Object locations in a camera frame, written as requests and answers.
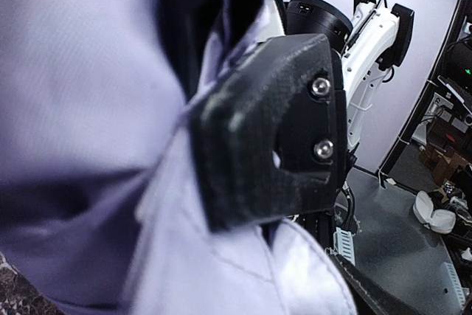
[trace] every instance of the speckled floor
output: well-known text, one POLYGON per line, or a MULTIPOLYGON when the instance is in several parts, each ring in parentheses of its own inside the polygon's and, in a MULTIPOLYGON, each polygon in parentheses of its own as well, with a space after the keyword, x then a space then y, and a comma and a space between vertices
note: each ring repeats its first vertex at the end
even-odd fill
POLYGON ((1 315, 63 315, 0 254, 1 315))

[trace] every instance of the bolt head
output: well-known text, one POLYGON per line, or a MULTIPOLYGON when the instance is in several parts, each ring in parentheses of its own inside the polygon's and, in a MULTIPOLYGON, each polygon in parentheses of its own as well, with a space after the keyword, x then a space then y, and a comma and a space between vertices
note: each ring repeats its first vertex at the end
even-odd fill
POLYGON ((311 84, 311 93, 315 97, 325 97, 331 91, 331 83, 323 77, 316 78, 311 84))
POLYGON ((314 147, 315 156, 319 159, 329 159, 334 154, 334 144, 328 139, 322 140, 314 147))

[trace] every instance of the screw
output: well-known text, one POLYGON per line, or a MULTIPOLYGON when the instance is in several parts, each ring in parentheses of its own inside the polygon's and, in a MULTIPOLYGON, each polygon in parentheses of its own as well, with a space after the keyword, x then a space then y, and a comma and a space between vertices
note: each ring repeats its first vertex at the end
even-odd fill
POLYGON ((319 159, 326 160, 333 156, 334 144, 330 140, 322 140, 313 148, 315 156, 319 159))
POLYGON ((325 97, 330 93, 331 83, 323 77, 316 78, 311 84, 311 92, 316 97, 325 97))

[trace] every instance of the black cylindrical motor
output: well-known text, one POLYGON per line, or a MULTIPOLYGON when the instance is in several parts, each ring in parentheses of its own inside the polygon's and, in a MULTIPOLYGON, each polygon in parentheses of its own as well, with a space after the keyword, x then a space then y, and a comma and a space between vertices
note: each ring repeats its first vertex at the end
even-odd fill
POLYGON ((331 47, 341 53, 353 31, 351 21, 322 0, 291 0, 287 7, 287 35, 325 34, 331 47))

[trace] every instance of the brown box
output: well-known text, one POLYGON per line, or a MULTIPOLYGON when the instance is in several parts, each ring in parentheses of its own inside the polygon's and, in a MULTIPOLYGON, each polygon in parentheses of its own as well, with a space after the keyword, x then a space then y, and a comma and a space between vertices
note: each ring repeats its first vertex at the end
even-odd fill
POLYGON ((427 145, 426 149, 420 153, 420 161, 432 171, 441 159, 441 156, 443 156, 442 153, 434 149, 432 146, 427 145))
POLYGON ((444 181, 449 180, 459 166, 466 167, 468 164, 469 162, 456 152, 450 158, 442 156, 433 170, 433 180, 438 186, 442 186, 444 181))

